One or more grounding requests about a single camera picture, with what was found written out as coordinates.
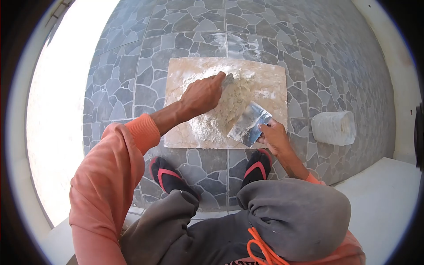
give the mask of person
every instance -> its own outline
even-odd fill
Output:
[[[248,162],[237,214],[187,227],[199,195],[163,158],[152,159],[154,180],[169,195],[153,203],[120,237],[143,155],[172,127],[218,105],[219,72],[190,84],[181,99],[123,125],[110,124],[71,180],[69,223],[79,265],[84,264],[364,264],[348,230],[351,207],[339,191],[317,181],[275,120],[260,125],[259,142],[290,178],[266,180],[271,156],[260,149]]]

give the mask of metal scraper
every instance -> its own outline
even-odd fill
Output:
[[[222,86],[222,91],[224,91],[224,89],[231,83],[234,82],[234,76],[233,73],[227,74],[227,76],[225,77],[224,81],[222,81],[221,86]]]
[[[251,101],[231,128],[227,137],[250,148],[261,135],[258,125],[268,124],[271,117],[272,115],[268,111]]]

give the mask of plastic container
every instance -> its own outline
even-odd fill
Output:
[[[355,141],[356,127],[352,112],[323,112],[312,118],[315,140],[331,145],[351,145]]]

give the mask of sweatshirt cuff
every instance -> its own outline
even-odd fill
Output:
[[[321,184],[321,182],[319,182],[310,172],[308,177],[305,180],[313,184]]]
[[[160,133],[149,114],[142,114],[137,119],[125,124],[134,139],[135,145],[144,155],[147,151],[159,144]]]

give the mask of orange drawstring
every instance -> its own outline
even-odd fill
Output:
[[[250,239],[249,242],[247,242],[247,253],[249,253],[249,256],[254,261],[259,263],[260,265],[274,265],[274,264],[276,264],[276,265],[290,265],[287,261],[283,260],[277,254],[275,254],[274,251],[272,251],[272,249],[259,236],[259,233],[256,230],[256,228],[251,227],[251,228],[247,229],[247,231],[249,231],[249,233],[254,238],[254,239]],[[262,250],[262,253],[265,256],[265,259],[267,260],[267,263],[261,261],[255,255],[253,255],[252,250],[250,249],[250,245],[252,243],[255,243],[256,245],[258,245],[260,247],[260,249]]]

